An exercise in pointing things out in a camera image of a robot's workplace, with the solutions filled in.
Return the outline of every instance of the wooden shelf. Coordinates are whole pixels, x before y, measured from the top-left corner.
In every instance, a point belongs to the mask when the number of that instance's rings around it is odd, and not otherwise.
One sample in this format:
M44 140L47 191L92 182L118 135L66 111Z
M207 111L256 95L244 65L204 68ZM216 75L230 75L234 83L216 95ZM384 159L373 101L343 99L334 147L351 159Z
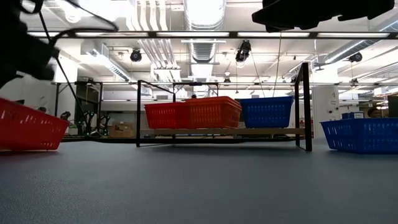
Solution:
M143 129L141 134L305 134L303 128Z

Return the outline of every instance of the red basket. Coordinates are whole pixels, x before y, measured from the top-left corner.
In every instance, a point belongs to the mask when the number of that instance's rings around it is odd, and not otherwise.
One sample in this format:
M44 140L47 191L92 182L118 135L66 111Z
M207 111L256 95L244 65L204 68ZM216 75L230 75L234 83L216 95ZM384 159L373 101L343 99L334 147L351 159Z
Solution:
M228 96L186 100L191 128L237 128L241 105Z
M145 105L148 126L160 128L189 128L189 107L185 103L156 103Z
M0 98L0 149L56 150L69 123Z

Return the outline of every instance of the blue basket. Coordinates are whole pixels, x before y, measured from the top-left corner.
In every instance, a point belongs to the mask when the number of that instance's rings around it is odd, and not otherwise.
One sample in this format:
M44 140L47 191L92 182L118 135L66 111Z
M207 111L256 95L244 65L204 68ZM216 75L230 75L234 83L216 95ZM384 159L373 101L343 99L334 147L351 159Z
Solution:
M398 118L322 122L330 149L356 153L398 153Z
M241 100L247 128L286 128L289 126L293 96Z

